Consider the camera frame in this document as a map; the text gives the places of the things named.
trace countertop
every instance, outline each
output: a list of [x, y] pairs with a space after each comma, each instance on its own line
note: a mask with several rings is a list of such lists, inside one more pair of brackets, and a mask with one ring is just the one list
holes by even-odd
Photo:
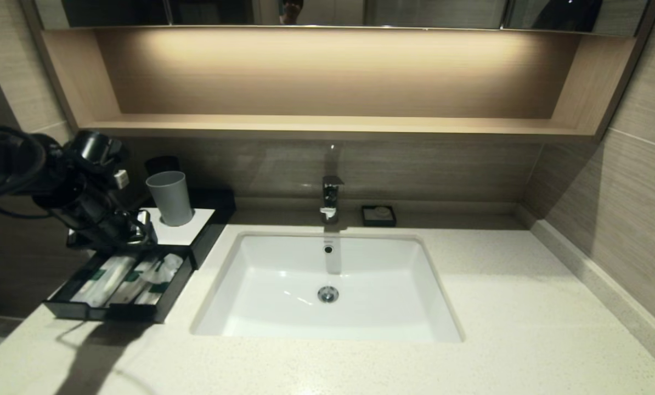
[[434, 225], [425, 216], [422, 228], [342, 230], [420, 238], [463, 343], [192, 335], [237, 235], [323, 232], [307, 223], [257, 224], [301, 223], [301, 215], [259, 217], [233, 218], [164, 325], [56, 320], [39, 307], [0, 347], [0, 394], [655, 393], [655, 360], [510, 218]]

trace faucet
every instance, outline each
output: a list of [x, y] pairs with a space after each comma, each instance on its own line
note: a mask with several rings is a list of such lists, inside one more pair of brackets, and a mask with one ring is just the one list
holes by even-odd
[[337, 223], [337, 191], [344, 184], [338, 176], [323, 177], [323, 207], [320, 208], [323, 223]]

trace sink basin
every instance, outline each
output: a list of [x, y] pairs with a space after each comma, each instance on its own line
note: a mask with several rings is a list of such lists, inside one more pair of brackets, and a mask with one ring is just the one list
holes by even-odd
[[245, 235], [195, 335], [461, 342], [417, 240]]

